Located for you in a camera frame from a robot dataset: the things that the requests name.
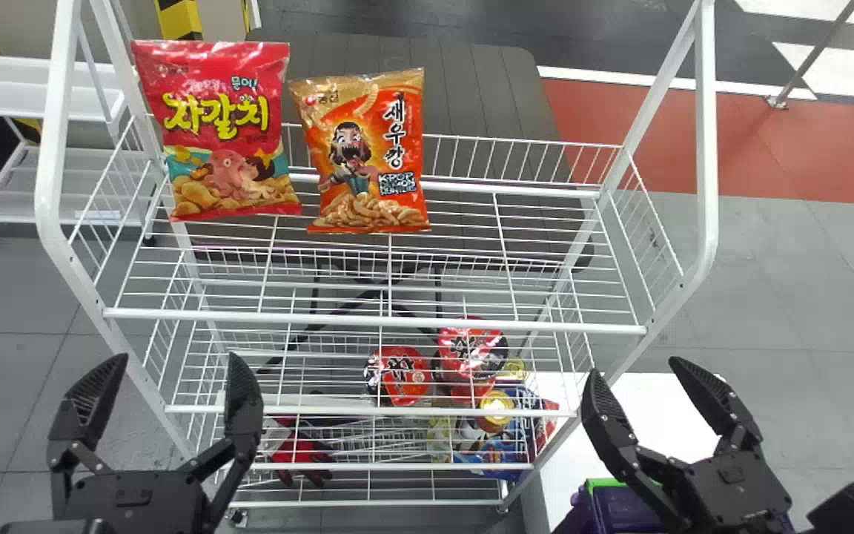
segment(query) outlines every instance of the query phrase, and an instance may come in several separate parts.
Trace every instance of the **chip bag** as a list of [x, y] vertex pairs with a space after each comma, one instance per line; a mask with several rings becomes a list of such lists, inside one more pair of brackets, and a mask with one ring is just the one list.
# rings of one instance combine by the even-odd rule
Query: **chip bag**
[[288, 44], [133, 41], [131, 50], [163, 129], [171, 220], [302, 213], [280, 135]]
[[322, 196], [309, 232], [427, 230], [422, 68], [289, 82]]

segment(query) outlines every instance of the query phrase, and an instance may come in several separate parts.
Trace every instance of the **instant noodle cup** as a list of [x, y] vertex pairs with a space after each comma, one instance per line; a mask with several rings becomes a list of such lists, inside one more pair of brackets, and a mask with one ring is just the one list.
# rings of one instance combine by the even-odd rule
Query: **instant noodle cup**
[[427, 230], [422, 68], [289, 82], [312, 165], [320, 212], [309, 232]]
[[486, 379], [475, 378], [461, 381], [461, 376], [455, 372], [448, 371], [442, 367], [440, 351], [434, 353], [431, 361], [431, 369], [434, 372], [434, 384], [437, 385], [437, 393], [443, 395], [451, 406], [463, 406], [463, 408], [475, 408], [480, 399], [494, 388], [496, 379], [492, 376]]
[[383, 405], [413, 406], [430, 389], [430, 364], [413, 347], [382, 347], [367, 361], [365, 386]]
[[494, 379], [509, 356], [506, 336], [499, 330], [447, 327], [440, 330], [437, 345], [440, 368], [447, 381]]
[[282, 152], [286, 43], [132, 41], [163, 130], [171, 220], [299, 215]]

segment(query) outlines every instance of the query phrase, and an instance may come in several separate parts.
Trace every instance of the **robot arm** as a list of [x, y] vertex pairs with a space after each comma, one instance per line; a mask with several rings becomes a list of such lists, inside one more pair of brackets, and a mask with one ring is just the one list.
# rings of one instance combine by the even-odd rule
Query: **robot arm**
[[[114, 400], [128, 367], [116, 355], [91, 369], [68, 390], [48, 433], [54, 521], [6, 524], [9, 534], [156, 533], [209, 534], [226, 512], [255, 459], [262, 434], [263, 402], [254, 373], [228, 356], [225, 435], [172, 471], [115, 471], [97, 454]], [[231, 463], [213, 500], [202, 483]], [[92, 475], [72, 482], [79, 464]]]
[[[763, 435], [739, 395], [688, 360], [672, 357], [668, 365], [718, 434], [714, 455], [688, 464], [641, 446], [618, 399], [593, 369], [580, 414], [599, 458], [674, 534], [792, 533], [792, 498], [766, 463]], [[854, 533], [854, 484], [816, 507], [809, 520], [815, 534]]]

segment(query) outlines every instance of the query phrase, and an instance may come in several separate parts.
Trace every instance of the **red glove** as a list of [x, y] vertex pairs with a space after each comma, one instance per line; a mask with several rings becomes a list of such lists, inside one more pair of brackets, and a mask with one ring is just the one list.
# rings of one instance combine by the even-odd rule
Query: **red glove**
[[[265, 439], [268, 440], [267, 452], [265, 452], [267, 460], [278, 464], [334, 462], [328, 455], [328, 449], [322, 444], [309, 438], [305, 433], [295, 432], [294, 416], [280, 415], [272, 417], [272, 420], [277, 426], [265, 429]], [[307, 425], [305, 421], [299, 423], [299, 426]], [[325, 481], [331, 480], [331, 471], [327, 469], [300, 470], [299, 472], [315, 484], [315, 487], [325, 487]], [[275, 474], [283, 484], [292, 487], [292, 474], [288, 470], [276, 469]]]

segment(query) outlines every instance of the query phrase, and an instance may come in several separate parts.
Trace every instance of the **wheel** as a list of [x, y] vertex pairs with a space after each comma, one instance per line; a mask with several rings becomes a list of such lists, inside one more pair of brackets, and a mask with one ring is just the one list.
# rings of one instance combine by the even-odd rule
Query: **wheel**
[[225, 517], [237, 527], [246, 527], [246, 516], [246, 510], [230, 510]]

